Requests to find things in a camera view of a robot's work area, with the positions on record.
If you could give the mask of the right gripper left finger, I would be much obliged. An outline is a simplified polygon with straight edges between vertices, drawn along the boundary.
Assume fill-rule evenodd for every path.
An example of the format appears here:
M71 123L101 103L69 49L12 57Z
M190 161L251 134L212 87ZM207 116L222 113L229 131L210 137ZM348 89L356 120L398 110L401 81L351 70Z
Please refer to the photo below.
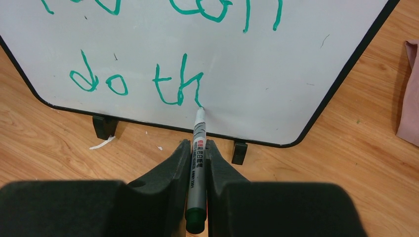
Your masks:
M191 144L120 180L18 181L0 190L3 237L183 237Z

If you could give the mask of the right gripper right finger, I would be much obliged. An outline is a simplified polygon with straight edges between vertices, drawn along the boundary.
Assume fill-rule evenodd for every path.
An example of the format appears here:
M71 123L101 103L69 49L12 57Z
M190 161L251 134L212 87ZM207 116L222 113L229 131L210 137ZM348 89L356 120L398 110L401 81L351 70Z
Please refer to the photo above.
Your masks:
M356 207L339 185L250 181L207 140L211 237L365 237Z

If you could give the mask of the white whiteboard black frame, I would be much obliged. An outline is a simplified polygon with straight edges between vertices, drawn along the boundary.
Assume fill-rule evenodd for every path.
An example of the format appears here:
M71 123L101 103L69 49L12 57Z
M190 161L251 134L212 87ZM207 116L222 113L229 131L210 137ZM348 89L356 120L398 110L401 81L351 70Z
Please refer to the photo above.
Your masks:
M42 103L249 143L300 143L395 0L3 0L0 44Z

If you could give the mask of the green whiteboard marker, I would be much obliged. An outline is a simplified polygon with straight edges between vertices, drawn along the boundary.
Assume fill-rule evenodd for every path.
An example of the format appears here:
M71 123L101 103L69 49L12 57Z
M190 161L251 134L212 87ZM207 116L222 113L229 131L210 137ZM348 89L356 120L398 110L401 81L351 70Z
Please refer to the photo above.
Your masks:
M207 219L206 189L206 123L205 110L200 107L196 114L193 130L190 184L185 213L186 230L191 234L200 234L205 229Z

